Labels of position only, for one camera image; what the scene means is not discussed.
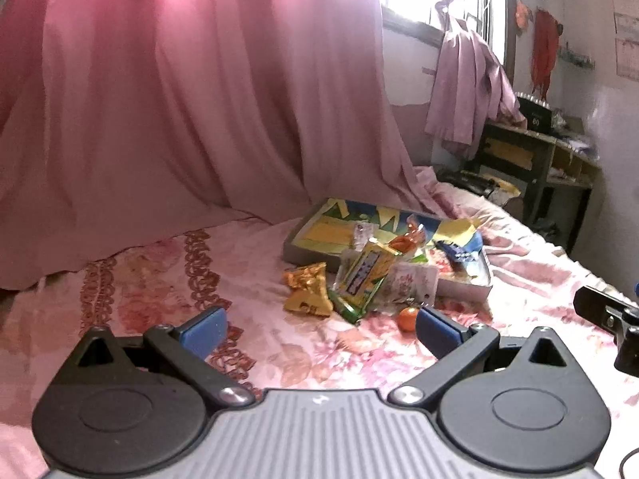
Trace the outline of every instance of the window sill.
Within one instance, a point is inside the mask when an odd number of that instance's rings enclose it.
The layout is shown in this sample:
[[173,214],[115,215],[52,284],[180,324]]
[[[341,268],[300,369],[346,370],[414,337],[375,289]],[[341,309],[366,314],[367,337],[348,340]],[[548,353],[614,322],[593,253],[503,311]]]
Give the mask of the window sill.
[[443,30],[439,30],[427,23],[407,20],[397,14],[397,12],[384,6],[381,6],[381,16],[384,28],[410,36],[436,48],[442,47]]

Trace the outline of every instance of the open box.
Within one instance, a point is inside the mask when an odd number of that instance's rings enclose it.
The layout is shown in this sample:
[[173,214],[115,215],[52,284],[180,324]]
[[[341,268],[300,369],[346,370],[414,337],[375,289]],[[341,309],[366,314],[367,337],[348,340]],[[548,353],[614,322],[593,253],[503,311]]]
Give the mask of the open box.
[[[353,222],[368,221],[378,226],[375,236],[388,243],[395,236],[407,232],[407,218],[416,215],[424,225],[426,240],[452,239],[459,220],[441,220],[423,212],[401,211],[398,209],[375,206],[363,202],[326,198],[315,204],[311,211],[301,219],[284,241],[283,257],[286,262],[305,266],[325,261],[327,271],[337,273],[339,255],[348,248]],[[437,295],[452,297],[462,301],[484,302],[493,284],[493,275],[486,260],[481,235],[477,231],[457,236],[456,243],[467,250],[479,253],[478,273],[476,278],[459,280],[451,275],[440,275]]]

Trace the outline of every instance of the pink bed sheet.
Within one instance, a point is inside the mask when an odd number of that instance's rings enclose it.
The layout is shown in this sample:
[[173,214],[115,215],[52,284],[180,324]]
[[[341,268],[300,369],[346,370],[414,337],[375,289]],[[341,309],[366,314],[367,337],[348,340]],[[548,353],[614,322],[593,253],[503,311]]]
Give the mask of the pink bed sheet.
[[[639,380],[613,368],[612,337],[571,307],[574,290],[584,283],[616,291],[484,199],[437,184],[431,172],[420,178],[448,212],[481,221],[494,272],[486,304],[440,299],[439,308],[464,324],[490,323],[505,335],[525,336],[537,325],[554,328],[609,407],[613,428],[596,468],[605,478],[616,477],[619,461],[639,439]],[[221,305],[229,335],[208,361],[258,393],[267,387],[377,387],[386,393],[431,365],[434,357],[413,335],[398,331],[392,317],[371,315],[354,328],[336,314],[321,319],[283,311],[289,290],[281,275],[291,265],[280,253],[295,223],[252,218],[188,232],[51,276],[44,286],[4,299],[0,477],[33,479],[46,471],[31,435],[31,412],[93,324],[132,335]],[[632,460],[626,468],[628,477],[639,477]]]

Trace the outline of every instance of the black cable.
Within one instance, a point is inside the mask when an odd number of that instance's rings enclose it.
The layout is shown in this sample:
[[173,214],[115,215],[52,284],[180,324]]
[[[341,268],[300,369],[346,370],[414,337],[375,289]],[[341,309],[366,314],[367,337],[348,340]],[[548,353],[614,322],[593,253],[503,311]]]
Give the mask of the black cable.
[[619,464],[619,477],[621,477],[621,479],[625,479],[625,474],[624,474],[625,462],[628,461],[628,459],[630,459],[635,454],[639,454],[639,447],[637,447],[634,450],[631,450],[630,452],[628,452],[625,455],[625,458],[621,460],[621,463]]

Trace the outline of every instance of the wooden desk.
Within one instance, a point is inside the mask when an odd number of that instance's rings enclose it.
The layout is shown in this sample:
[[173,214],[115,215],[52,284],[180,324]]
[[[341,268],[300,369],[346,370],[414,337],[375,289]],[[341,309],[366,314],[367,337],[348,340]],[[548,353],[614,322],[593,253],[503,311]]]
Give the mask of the wooden desk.
[[[554,189],[570,188],[581,193],[576,219],[568,235],[566,251],[570,253],[588,207],[592,183],[599,172],[594,160],[555,137],[488,122],[477,155],[466,164],[474,173],[480,173],[481,166],[526,183],[523,223],[528,226],[548,214]],[[552,176],[551,168],[563,170],[567,177]]]

